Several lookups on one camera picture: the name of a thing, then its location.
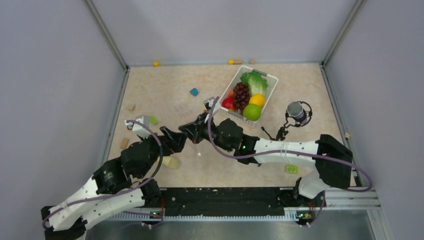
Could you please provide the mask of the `green lime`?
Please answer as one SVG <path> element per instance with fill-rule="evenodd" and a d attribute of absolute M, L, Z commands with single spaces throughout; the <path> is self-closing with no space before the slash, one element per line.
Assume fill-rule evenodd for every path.
<path fill-rule="evenodd" d="M 255 122 L 260 119 L 262 108 L 256 104 L 250 103 L 244 108 L 242 115 L 249 121 Z"/>

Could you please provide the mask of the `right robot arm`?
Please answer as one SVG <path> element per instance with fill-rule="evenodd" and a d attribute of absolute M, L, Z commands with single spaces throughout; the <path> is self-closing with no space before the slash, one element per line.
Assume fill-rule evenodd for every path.
<path fill-rule="evenodd" d="M 331 135 L 303 142 L 265 139 L 245 134 L 229 118 L 215 125 L 206 112 L 178 129 L 194 144 L 207 140 L 222 156 L 245 165 L 280 163 L 309 168 L 310 173 L 295 184 L 293 200 L 299 206 L 307 206 L 328 188 L 350 187 L 353 153 Z"/>

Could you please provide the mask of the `clear zip top bag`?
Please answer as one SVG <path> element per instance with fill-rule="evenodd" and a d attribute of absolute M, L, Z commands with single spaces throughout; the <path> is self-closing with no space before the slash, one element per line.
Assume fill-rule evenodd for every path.
<path fill-rule="evenodd" d="M 195 109 L 178 102 L 162 103 L 159 106 L 159 110 L 162 121 L 173 129 L 177 129 L 183 124 L 193 122 L 199 114 Z"/>

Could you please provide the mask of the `yellow lemon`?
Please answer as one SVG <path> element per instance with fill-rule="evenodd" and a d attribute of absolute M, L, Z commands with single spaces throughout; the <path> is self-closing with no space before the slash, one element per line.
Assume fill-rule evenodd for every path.
<path fill-rule="evenodd" d="M 259 106 L 262 108 L 266 103 L 266 98 L 263 94 L 257 93 L 250 97 L 249 104 Z"/>

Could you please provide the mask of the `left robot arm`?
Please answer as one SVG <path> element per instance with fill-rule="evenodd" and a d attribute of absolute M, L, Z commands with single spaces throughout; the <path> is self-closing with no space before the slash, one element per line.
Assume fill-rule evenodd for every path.
<path fill-rule="evenodd" d="M 154 207 L 162 197 L 154 176 L 165 157 L 180 153 L 187 134 L 160 127 L 161 135 L 140 129 L 139 141 L 106 161 L 74 194 L 41 209 L 47 240 L 83 240 L 99 222 L 138 207 Z"/>

